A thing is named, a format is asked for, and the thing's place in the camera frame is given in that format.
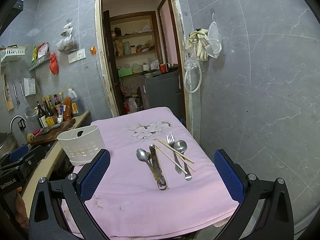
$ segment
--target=countertop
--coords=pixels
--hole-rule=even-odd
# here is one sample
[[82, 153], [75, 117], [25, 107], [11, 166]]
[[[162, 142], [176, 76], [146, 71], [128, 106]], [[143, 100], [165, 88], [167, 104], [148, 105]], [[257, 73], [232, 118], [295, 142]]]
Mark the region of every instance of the countertop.
[[[76, 119], [76, 123], [74, 124], [75, 128], [80, 127], [84, 119], [87, 117], [87, 115], [90, 113], [90, 111], [85, 111], [82, 115], [74, 117]], [[29, 217], [33, 195], [36, 191], [36, 186], [38, 184], [38, 180], [41, 177], [47, 177], [49, 178], [58, 159], [60, 158], [61, 154], [63, 153], [63, 149], [59, 142], [55, 144], [55, 146], [52, 148], [50, 153], [48, 154], [46, 159], [43, 159], [36, 169], [33, 171], [33, 175], [31, 176], [28, 184], [24, 187], [24, 192], [22, 194], [23, 201], [26, 205], [27, 215]]]

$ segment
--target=blue gripper pad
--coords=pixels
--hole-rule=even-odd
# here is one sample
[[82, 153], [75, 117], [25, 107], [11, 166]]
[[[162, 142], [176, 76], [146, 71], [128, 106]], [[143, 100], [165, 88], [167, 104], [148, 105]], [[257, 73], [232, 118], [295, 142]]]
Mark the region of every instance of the blue gripper pad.
[[14, 163], [20, 158], [22, 158], [24, 155], [26, 155], [29, 152], [29, 148], [27, 145], [22, 145], [18, 149], [14, 150], [12, 153], [10, 153], [9, 156], [9, 162]]
[[242, 203], [245, 198], [243, 184], [219, 150], [214, 153], [213, 163], [224, 185], [226, 185], [231, 198]]
[[92, 198], [102, 177], [104, 176], [106, 170], [110, 165], [110, 153], [107, 150], [102, 150], [104, 152], [102, 153], [100, 158], [96, 160], [96, 163], [91, 167], [90, 171], [87, 173], [87, 175], [80, 183], [79, 197], [82, 202]]

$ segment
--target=doorway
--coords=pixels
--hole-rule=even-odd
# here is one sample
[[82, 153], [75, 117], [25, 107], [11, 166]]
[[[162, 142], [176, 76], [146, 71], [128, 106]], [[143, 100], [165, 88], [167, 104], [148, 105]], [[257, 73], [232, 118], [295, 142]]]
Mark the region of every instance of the doorway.
[[[191, 130], [182, 26], [173, 6], [174, 0], [96, 0], [98, 51], [114, 116], [167, 106]], [[161, 73], [165, 63], [173, 65]]]

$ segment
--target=metal screw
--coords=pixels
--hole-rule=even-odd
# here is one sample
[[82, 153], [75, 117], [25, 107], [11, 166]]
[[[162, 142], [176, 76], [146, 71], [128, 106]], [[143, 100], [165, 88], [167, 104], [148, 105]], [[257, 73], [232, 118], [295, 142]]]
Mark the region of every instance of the metal screw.
[[41, 177], [41, 178], [39, 179], [39, 182], [40, 182], [40, 183], [44, 183], [46, 179], [47, 179], [46, 177]]
[[73, 180], [75, 178], [76, 178], [76, 174], [74, 174], [74, 173], [71, 173], [68, 175], [68, 179], [70, 179], [70, 180]]
[[278, 179], [278, 182], [279, 182], [280, 184], [284, 184], [284, 180], [281, 179], [281, 178]]
[[251, 173], [248, 175], [248, 178], [249, 180], [256, 180], [257, 176]]

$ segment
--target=gray appliance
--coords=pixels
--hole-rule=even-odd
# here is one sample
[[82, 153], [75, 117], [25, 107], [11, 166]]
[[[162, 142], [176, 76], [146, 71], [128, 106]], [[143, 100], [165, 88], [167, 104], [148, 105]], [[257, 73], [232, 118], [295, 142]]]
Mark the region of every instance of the gray appliance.
[[144, 109], [166, 106], [175, 117], [182, 118], [178, 70], [141, 75], [139, 87]]

